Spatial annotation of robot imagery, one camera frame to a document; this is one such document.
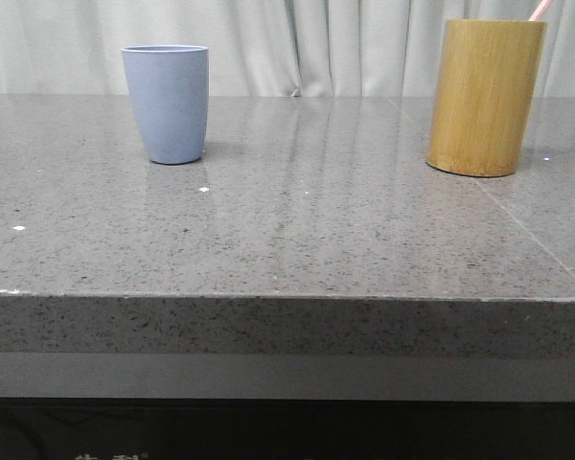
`blue cup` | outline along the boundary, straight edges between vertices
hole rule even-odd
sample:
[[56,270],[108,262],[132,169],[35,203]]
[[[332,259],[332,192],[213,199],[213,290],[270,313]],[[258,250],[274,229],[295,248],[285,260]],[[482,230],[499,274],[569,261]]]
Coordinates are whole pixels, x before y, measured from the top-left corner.
[[127,87],[149,159],[178,165],[204,149],[209,106],[209,55],[204,46],[122,49]]

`gray trim strip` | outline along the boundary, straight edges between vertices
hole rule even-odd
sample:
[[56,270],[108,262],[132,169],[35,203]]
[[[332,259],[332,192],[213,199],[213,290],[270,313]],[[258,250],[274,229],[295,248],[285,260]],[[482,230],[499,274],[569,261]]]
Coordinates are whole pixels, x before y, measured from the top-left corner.
[[575,402],[575,358],[0,353],[0,398]]

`yellow cylindrical container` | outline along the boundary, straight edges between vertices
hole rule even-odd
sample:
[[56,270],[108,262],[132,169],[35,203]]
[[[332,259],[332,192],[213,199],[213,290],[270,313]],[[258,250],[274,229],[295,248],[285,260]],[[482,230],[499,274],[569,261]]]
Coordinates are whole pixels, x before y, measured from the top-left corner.
[[516,171],[546,26],[447,22],[428,165],[478,177]]

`gray countertop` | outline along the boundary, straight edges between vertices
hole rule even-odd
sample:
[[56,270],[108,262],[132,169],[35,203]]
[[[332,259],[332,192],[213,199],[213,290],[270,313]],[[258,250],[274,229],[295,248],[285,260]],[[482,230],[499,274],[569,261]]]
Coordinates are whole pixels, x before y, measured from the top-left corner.
[[431,110],[212,98],[168,167],[126,97],[0,95],[0,353],[575,357],[575,99],[495,179]]

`white speck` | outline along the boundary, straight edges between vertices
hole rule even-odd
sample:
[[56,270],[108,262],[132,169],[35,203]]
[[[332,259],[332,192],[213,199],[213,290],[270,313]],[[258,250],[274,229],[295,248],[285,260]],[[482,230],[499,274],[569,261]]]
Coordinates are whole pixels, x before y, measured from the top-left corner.
[[19,292],[21,292],[19,289],[0,289],[0,294],[18,294]]

